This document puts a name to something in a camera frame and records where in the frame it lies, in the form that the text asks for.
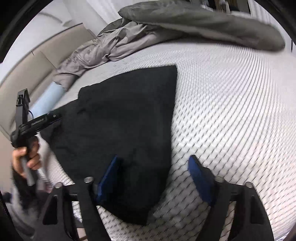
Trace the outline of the person's left hand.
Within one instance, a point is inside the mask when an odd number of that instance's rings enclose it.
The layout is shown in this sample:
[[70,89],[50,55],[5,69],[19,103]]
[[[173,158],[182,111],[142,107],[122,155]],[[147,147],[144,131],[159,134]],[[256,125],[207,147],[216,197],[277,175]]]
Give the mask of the person's left hand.
[[12,152],[12,167],[23,178],[27,178],[26,170],[36,171],[42,163],[39,155],[39,140],[36,136],[30,139],[30,147],[19,147]]

